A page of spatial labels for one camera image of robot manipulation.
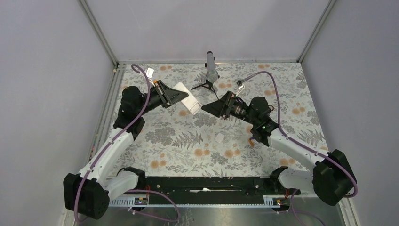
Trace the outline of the white air conditioner remote control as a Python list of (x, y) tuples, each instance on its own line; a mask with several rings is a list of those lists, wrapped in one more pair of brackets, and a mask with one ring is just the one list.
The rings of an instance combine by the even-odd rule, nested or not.
[(202, 107), (201, 103), (197, 100), (197, 98), (186, 88), (186, 86), (179, 82), (177, 83), (173, 89), (178, 91), (182, 91), (188, 94), (188, 97), (185, 97), (181, 100), (181, 103), (185, 106), (185, 108), (192, 114), (195, 115)]

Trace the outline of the white remote battery cover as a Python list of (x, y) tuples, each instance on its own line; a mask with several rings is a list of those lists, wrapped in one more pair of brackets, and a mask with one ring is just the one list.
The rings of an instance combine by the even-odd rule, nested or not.
[(218, 133), (217, 136), (215, 137), (215, 141), (218, 143), (221, 143), (224, 139), (224, 134)]

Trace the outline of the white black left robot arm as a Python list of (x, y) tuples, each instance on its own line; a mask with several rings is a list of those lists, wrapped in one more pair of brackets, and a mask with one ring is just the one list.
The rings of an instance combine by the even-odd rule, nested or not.
[(120, 195), (129, 190), (136, 194), (145, 190), (145, 172), (140, 169), (128, 167), (112, 179), (107, 177), (144, 127), (142, 115), (159, 106), (168, 108), (192, 97), (182, 83), (170, 88), (162, 81), (148, 82), (147, 88), (146, 94), (141, 93), (136, 86), (129, 86), (122, 91), (117, 119), (110, 136), (87, 165), (77, 174), (69, 173), (64, 178), (65, 207), (73, 211), (76, 222), (81, 222), (79, 215), (99, 219), (109, 203)]

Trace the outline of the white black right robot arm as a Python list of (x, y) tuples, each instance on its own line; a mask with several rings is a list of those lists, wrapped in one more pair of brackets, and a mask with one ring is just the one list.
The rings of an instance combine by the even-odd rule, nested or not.
[(230, 116), (243, 120), (253, 127), (253, 138), (267, 147), (277, 149), (294, 158), (309, 170), (295, 179), (293, 173), (283, 172), (270, 180), (270, 188), (281, 194), (288, 188), (314, 192), (320, 200), (335, 206), (342, 198), (349, 198), (349, 192), (357, 193), (357, 180), (345, 154), (335, 149), (332, 152), (308, 147), (284, 132), (282, 127), (270, 118), (273, 111), (264, 97), (255, 97), (246, 104), (231, 91), (209, 104), (202, 106), (203, 111), (227, 119)]

